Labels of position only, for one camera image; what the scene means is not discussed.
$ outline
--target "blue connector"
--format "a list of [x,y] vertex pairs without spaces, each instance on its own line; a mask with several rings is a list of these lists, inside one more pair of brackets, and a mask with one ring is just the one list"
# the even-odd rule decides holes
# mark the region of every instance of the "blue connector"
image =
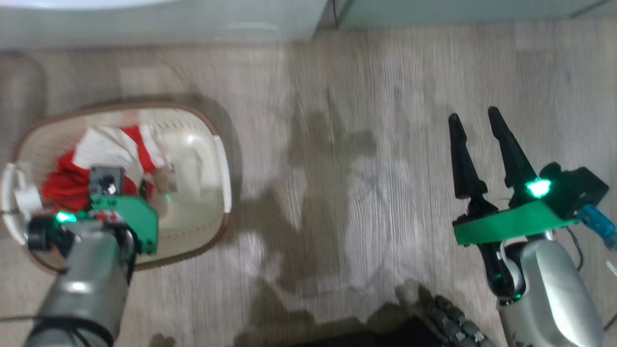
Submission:
[[615,224],[608,220],[594,205],[588,204],[578,211],[577,216],[581,222],[595,231],[604,240],[604,245],[612,252],[617,252],[617,233]]

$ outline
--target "green plastic bracket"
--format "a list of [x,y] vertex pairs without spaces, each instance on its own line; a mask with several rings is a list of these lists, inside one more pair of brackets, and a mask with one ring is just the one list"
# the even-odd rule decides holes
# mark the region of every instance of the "green plastic bracket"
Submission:
[[546,203],[538,199],[515,209],[456,225],[454,235],[459,245],[478,245],[536,235],[578,222],[557,217]]
[[159,245],[159,215],[139,196],[92,196],[92,208],[117,211],[137,234],[141,251],[156,253]]

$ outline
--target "red and white fabric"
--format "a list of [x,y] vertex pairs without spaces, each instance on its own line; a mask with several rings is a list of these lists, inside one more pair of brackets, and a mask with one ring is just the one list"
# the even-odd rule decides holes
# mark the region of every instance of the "red and white fabric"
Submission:
[[41,192],[44,204],[63,211],[84,209],[89,203],[92,166],[123,167],[124,194],[137,195],[142,180],[146,179],[150,196],[154,189],[151,174],[167,165],[155,139],[156,132],[150,125],[88,128],[75,149],[58,159],[56,172],[45,181]]

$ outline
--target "red cloth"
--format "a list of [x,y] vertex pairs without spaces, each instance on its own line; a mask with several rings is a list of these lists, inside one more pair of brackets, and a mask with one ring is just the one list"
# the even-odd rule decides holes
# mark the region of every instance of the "red cloth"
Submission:
[[[139,162],[144,173],[153,173],[157,167],[152,163],[152,158],[144,145],[139,126],[123,128],[136,144]],[[55,210],[77,212],[83,210],[90,202],[88,189],[90,171],[73,163],[75,150],[61,156],[57,161],[56,172],[51,173],[43,184],[42,196],[45,204],[51,204]],[[147,182],[146,191],[151,196],[154,186]],[[124,178],[125,195],[139,195],[138,187],[128,177]]]

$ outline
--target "wooden floor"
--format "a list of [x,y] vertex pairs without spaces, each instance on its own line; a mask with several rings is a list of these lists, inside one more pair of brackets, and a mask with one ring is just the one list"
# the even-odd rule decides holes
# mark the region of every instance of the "wooden floor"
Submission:
[[[453,237],[466,202],[454,198],[447,116],[460,114],[488,198],[504,207],[489,106],[537,170],[586,165],[615,186],[616,96],[617,19],[324,31],[281,46],[4,52],[0,159],[38,119],[120,101],[184,102],[219,128],[230,229],[199,257],[135,275],[119,346],[147,346],[156,333],[184,347],[384,331],[419,285],[505,346],[478,250]],[[614,219],[616,192],[601,205]],[[582,276],[608,320],[617,277],[605,263],[617,255],[576,231]],[[34,313],[52,275],[1,235],[0,316]],[[573,250],[567,233],[560,240]],[[20,346],[28,327],[0,325],[0,346]]]

